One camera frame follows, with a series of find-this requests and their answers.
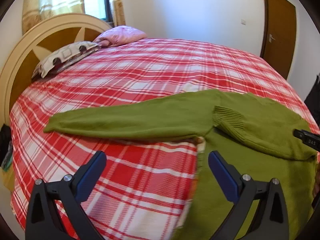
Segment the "headboard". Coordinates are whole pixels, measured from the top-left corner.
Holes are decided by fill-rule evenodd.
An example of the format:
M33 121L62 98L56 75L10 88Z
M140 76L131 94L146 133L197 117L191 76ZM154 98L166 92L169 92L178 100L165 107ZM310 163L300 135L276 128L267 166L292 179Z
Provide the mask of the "headboard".
M9 112L31 84L36 65L53 51L77 41L93 41L111 29L106 22L86 14L62 14L30 29L9 55L0 74L0 126L9 125Z

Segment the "sweater sleeve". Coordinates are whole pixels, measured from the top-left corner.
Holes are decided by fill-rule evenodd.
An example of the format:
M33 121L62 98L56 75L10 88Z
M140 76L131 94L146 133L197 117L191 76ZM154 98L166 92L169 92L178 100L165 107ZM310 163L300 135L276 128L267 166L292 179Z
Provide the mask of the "sweater sleeve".
M303 161L316 155L292 135L310 130L298 114L268 98L252 94L226 97L213 111L214 126L250 148L275 157Z
M71 110L53 115L44 132L157 141L204 136L213 127L212 110L219 95L218 90L207 90L136 104Z

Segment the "screw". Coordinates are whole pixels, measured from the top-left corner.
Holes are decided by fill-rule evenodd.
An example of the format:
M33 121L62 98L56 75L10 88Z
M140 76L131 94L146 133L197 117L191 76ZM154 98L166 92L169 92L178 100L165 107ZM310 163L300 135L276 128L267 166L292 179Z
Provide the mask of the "screw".
M274 179L272 179L272 183L275 185L278 185L280 183L280 181L279 181L279 179L274 178Z
M64 181L70 181L71 179L72 179L72 175L70 175L70 174L63 177Z
M35 184L40 185L42 183L42 179L36 179Z
M245 181L249 181L251 179L251 176L249 174L242 175L242 179Z

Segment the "door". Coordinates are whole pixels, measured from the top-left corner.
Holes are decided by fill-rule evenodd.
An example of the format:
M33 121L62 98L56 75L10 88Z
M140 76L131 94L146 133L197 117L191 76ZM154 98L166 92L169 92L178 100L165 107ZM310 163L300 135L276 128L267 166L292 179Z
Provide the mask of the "door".
M296 43L296 8L287 0L265 0L265 30L261 57L285 79Z

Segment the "bed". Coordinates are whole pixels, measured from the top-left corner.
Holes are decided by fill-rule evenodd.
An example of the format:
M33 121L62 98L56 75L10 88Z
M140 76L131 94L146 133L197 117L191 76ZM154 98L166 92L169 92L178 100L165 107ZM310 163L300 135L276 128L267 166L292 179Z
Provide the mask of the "bed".
M33 69L48 50L74 40L92 41L109 28L84 15L49 19L22 38L4 66L0 121L12 128L12 208L22 228L35 180L50 182L73 174L97 150L106 153L107 166L82 207L107 238L169 239L192 186L197 155L192 141L44 134L49 117L57 112L215 88L276 100L306 119L312 132L320 132L294 89L262 58L207 42L149 38L100 49L55 77L31 83ZM68 233L76 237L57 205Z

